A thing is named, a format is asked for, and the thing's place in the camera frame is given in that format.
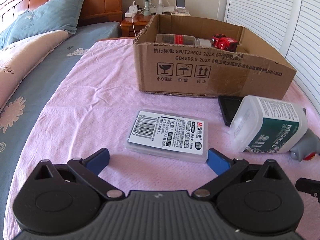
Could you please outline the blue bed sheet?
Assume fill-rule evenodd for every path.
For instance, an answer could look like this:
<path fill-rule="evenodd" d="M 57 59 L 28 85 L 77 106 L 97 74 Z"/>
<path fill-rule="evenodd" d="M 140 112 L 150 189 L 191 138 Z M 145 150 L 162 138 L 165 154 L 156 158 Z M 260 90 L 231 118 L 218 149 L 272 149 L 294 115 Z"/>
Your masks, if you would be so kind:
<path fill-rule="evenodd" d="M 118 22 L 87 25 L 58 45 L 21 82 L 1 112 L 1 221 L 12 177 L 40 112 L 82 55 L 103 38 L 120 36 Z"/>

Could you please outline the black digital timer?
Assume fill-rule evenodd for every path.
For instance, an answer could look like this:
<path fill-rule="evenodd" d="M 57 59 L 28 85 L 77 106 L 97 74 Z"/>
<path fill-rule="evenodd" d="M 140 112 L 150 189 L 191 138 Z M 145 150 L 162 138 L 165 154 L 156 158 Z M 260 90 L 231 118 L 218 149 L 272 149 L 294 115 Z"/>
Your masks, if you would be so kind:
<path fill-rule="evenodd" d="M 226 126 L 230 126 L 236 112 L 238 111 L 243 97 L 218 96 L 218 103 Z"/>

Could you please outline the white smart display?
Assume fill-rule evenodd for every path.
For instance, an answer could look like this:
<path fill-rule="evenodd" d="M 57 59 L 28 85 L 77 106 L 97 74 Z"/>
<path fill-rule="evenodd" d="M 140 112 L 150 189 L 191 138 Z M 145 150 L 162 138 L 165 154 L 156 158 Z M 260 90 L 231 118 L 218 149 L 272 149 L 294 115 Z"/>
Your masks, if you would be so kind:
<path fill-rule="evenodd" d="M 175 0 L 175 9 L 177 11 L 179 10 L 185 10 L 185 0 Z"/>

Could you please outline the red toy fire truck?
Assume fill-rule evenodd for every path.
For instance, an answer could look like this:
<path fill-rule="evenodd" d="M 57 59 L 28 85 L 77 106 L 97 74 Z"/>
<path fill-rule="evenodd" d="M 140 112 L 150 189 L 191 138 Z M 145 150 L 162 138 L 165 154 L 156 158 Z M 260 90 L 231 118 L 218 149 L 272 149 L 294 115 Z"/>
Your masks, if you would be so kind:
<path fill-rule="evenodd" d="M 215 34 L 212 37 L 212 46 L 217 49 L 234 52 L 238 46 L 238 41 L 223 34 Z"/>

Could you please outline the small spray bottle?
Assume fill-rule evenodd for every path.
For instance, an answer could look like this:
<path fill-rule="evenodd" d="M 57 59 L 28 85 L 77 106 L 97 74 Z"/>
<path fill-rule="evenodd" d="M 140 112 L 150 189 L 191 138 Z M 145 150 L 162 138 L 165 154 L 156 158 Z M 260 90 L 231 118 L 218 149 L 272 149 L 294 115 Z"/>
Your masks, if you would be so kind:
<path fill-rule="evenodd" d="M 156 14 L 157 15 L 162 15 L 163 14 L 162 0 L 158 0 L 158 4 L 157 4 L 157 7 L 156 7 Z"/>

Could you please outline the white power strip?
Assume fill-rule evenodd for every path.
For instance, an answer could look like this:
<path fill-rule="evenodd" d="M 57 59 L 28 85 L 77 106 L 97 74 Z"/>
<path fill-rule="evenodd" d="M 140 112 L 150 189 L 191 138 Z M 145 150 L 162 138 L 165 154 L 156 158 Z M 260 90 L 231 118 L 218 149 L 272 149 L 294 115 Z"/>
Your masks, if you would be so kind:
<path fill-rule="evenodd" d="M 138 12 L 138 5 L 133 1 L 132 4 L 128 7 L 128 11 L 125 13 L 125 17 L 135 17 Z"/>

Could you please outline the white medical bottle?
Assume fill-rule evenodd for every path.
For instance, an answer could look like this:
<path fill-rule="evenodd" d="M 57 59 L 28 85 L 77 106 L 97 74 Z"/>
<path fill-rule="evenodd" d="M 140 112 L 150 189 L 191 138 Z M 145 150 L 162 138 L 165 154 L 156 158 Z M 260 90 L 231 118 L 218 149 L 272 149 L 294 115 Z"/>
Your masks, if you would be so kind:
<path fill-rule="evenodd" d="M 248 95 L 231 122 L 229 135 L 233 150 L 239 153 L 286 153 L 307 130 L 300 105 Z"/>

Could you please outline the brown cardboard box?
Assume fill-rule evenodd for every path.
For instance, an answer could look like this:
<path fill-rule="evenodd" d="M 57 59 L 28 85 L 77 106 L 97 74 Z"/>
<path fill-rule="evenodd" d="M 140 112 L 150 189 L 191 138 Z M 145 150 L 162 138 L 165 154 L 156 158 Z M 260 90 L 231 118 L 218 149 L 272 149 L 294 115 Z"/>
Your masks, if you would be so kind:
<path fill-rule="evenodd" d="M 159 43 L 158 34 L 211 39 L 224 34 L 236 51 Z M 242 26 L 199 17 L 155 15 L 133 41 L 143 92 L 192 96 L 256 95 L 282 99 L 296 70 L 271 45 Z"/>

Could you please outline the wooden nightstand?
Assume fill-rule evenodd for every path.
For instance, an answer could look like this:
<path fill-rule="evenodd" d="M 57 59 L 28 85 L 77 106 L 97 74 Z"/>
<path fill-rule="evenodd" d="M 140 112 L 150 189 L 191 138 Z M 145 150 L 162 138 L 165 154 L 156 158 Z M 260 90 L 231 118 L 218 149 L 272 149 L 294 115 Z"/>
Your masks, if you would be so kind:
<path fill-rule="evenodd" d="M 120 23 L 122 37 L 134 37 L 145 28 L 151 18 L 152 16 L 143 14 L 137 14 L 133 18 L 124 18 Z"/>

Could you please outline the fish oil capsule bottle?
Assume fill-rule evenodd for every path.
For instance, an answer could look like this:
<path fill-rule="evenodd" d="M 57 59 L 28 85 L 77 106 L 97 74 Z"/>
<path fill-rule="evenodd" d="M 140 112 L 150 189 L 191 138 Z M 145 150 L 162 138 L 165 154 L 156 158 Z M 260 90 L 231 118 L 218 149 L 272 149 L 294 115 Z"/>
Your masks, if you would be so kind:
<path fill-rule="evenodd" d="M 178 34 L 157 34 L 157 43 L 167 43 L 167 44 L 182 44 L 191 46 L 202 46 L 211 47 L 212 43 L 210 40 L 195 38 L 189 35 L 178 35 Z"/>

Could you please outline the white louvered closet door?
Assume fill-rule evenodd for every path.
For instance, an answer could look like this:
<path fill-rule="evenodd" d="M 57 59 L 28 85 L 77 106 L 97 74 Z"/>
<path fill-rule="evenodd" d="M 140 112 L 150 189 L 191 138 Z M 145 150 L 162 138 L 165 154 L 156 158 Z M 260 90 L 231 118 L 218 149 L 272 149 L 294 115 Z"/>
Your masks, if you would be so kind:
<path fill-rule="evenodd" d="M 319 0 L 228 0 L 225 20 L 276 48 L 310 90 L 319 85 Z"/>

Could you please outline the clear pen refill box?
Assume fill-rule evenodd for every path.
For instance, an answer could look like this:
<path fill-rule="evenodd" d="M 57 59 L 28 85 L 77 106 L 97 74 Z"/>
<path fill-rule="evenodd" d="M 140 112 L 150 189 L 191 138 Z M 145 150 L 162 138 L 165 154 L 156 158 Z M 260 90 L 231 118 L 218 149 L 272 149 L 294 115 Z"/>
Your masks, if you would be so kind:
<path fill-rule="evenodd" d="M 205 163 L 208 158 L 208 121 L 141 109 L 132 123 L 125 145 L 138 153 Z"/>

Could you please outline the blue pillow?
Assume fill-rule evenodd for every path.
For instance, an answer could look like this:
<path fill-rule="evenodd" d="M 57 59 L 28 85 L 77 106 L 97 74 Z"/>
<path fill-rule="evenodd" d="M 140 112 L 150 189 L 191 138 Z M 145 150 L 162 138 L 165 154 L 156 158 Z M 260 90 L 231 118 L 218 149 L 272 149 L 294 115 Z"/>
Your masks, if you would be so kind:
<path fill-rule="evenodd" d="M 25 38 L 55 30 L 76 33 L 84 0 L 49 0 L 26 11 L 1 32 L 1 48 Z"/>

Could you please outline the grey elephant toy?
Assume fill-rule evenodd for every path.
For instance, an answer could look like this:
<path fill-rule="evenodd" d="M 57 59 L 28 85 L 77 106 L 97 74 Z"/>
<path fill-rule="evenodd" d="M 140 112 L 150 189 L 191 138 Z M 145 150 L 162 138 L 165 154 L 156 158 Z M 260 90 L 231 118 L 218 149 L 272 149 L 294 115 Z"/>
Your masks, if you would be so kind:
<path fill-rule="evenodd" d="M 290 157 L 301 162 L 311 160 L 317 154 L 319 154 L 319 136 L 308 128 L 304 135 L 291 147 Z"/>

